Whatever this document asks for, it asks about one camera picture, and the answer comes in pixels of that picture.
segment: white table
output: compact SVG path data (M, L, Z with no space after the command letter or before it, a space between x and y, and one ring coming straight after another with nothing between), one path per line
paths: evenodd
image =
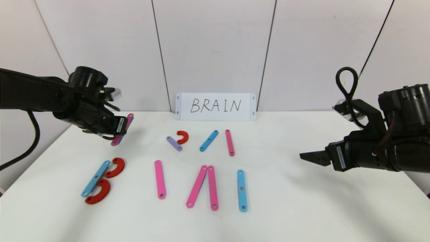
M429 241L430 201L403 172L341 173L299 158L356 129L334 112L259 112L256 122L133 113L119 146L77 127L55 141L0 199L0 241ZM215 129L220 134L200 152ZM234 157L225 129L232 132ZM190 135L182 152L166 141L179 139L178 130ZM126 168L110 179L103 201L86 204L81 192L114 157L124 158ZM157 198L157 159L163 161L164 200ZM203 164L215 166L218 211L209 207L207 178L194 208L185 206ZM238 209L238 169L246 172L246 213Z

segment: red arc piece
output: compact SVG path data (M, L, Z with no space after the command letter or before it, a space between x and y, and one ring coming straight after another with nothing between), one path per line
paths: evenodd
M188 141L188 133L187 132L180 130L176 134L183 136L182 139L178 140L178 144L180 144L180 145L185 144L185 142Z
M116 177L119 173L121 173L121 171L124 170L124 167L126 166L124 160L119 157L114 158L112 163L116 164L117 167L113 171L106 172L106 174L104 175L106 178Z
M100 179L97 182L97 185L101 186L101 191L94 196L87 197L85 199L85 202L87 204L96 204L96 203L100 202L101 200L103 200L104 197L106 197L106 195L111 190L111 184L106 179Z

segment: white sign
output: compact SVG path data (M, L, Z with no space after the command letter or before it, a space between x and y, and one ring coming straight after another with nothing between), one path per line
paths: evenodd
M178 120L255 121L257 100L253 93L178 93Z

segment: robotic arm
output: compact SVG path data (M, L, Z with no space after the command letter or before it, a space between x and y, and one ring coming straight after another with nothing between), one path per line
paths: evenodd
M77 67L65 82L57 77L35 77L0 69L0 109L26 110L35 126L36 139L30 149L0 166L0 171L25 158L36 147L40 131L33 111L52 112L54 117L76 125L85 133L106 140L126 134L127 119L115 116L106 107L120 109L107 101L121 97L121 90L104 87L108 78L92 68Z
M340 73L350 71L354 84L347 93ZM336 74L336 83L345 101L333 107L363 130L352 131L343 140L330 143L325 150L300 154L300 158L322 166L333 164L336 171L366 167L388 171L430 172L430 90L428 84L384 92L379 95L381 112L362 100L352 100L358 76L345 67ZM358 118L367 116L367 125Z

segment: white wall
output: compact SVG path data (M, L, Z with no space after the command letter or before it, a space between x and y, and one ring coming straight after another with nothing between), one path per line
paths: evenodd
M258 97L275 0L155 0L172 110L180 92Z
M103 72L122 110L169 111L151 0L36 0L69 73Z
M67 80L34 1L0 1L0 68ZM1 172L0 186L4 190L69 127L50 113L35 116L42 132L39 145L30 156ZM34 139L33 125L27 113L20 110L1 111L0 131L2 164L25 152Z
M336 72L361 71L391 2L278 0L258 110L330 110L343 98Z
M396 0L359 79L357 97L378 107L378 94L429 83L430 1ZM430 174L407 172L430 193Z

